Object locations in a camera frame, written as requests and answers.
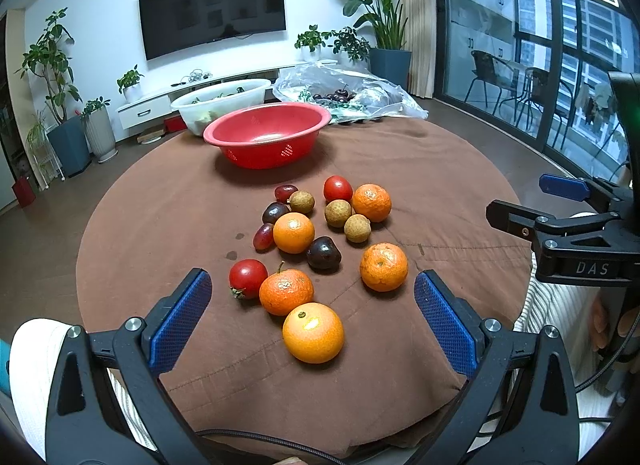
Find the round table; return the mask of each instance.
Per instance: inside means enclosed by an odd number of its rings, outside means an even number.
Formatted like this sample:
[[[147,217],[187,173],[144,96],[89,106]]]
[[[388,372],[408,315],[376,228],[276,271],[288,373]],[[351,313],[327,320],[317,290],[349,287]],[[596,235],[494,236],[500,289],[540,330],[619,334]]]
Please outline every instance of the round table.
[[[368,244],[402,246],[410,271],[397,291],[368,291],[358,273],[363,248],[326,225],[322,185],[333,174],[354,188],[371,182],[389,191],[393,210]],[[304,255],[254,251],[261,214],[284,183],[315,196],[310,217],[316,236],[331,236],[342,252],[337,273],[313,272]],[[332,125],[309,156],[264,171],[238,168],[185,132],[130,167],[96,207],[76,267],[84,326],[116,329],[144,317],[191,268],[204,268],[213,297],[174,371],[161,377],[195,430],[261,432],[342,455],[394,434],[410,445],[464,382],[415,305],[417,273],[435,269],[482,317],[510,326],[522,310],[530,249],[487,224],[493,199],[517,202],[494,165],[465,140],[414,118]],[[284,347],[281,318],[232,298],[228,271],[245,258],[270,272],[283,259],[311,276],[315,300],[344,324],[337,358],[300,363]],[[232,444],[281,456],[260,442]]]

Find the orange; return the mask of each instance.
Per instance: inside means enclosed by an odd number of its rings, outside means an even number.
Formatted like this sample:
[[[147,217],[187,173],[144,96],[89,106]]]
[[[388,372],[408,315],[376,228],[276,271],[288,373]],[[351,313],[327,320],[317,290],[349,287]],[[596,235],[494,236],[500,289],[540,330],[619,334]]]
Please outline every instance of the orange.
[[[314,299],[314,285],[303,271],[290,268],[268,276],[260,285],[260,303],[272,315],[288,315],[293,308]]]
[[[374,291],[391,291],[404,283],[409,263],[400,247],[378,243],[362,254],[360,276]]]
[[[344,344],[342,322],[334,310],[309,302],[287,315],[282,338],[289,352],[307,364],[323,364],[340,353]]]
[[[316,237],[316,230],[309,218],[300,212],[284,214],[273,225],[273,241],[287,254],[301,254]]]
[[[380,223],[391,212],[391,197],[379,185],[367,183],[360,185],[353,193],[351,206],[356,214],[362,214],[371,222]]]

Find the curtain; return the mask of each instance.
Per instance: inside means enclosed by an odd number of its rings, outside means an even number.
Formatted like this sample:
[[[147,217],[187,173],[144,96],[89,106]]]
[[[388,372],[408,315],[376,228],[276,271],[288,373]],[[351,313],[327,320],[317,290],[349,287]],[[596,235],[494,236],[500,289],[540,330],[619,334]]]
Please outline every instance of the curtain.
[[[404,48],[413,52],[409,70],[409,93],[433,96],[436,69],[436,0],[402,0],[409,18]]]

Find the tv screen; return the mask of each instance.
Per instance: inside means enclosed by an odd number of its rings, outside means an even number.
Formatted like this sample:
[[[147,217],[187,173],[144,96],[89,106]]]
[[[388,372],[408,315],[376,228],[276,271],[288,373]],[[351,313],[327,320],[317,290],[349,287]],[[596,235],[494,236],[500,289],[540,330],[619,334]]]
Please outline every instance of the tv screen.
[[[197,44],[286,29],[284,0],[140,0],[147,60]]]

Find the screw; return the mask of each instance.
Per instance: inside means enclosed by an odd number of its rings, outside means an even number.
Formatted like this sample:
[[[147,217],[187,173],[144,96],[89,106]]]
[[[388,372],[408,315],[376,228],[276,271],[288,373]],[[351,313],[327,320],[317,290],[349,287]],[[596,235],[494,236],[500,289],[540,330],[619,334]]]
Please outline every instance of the screw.
[[[497,332],[502,328],[502,324],[497,319],[487,319],[484,321],[484,327],[487,328],[488,331]]]
[[[129,320],[124,323],[124,327],[128,331],[138,331],[142,326],[142,320],[138,317],[131,317]]]
[[[71,328],[66,331],[66,336],[70,339],[75,339],[77,336],[79,336],[81,331],[82,328],[80,326],[71,326]]]
[[[542,331],[550,339],[557,339],[560,336],[560,332],[558,331],[558,328],[556,328],[555,326],[545,326]]]

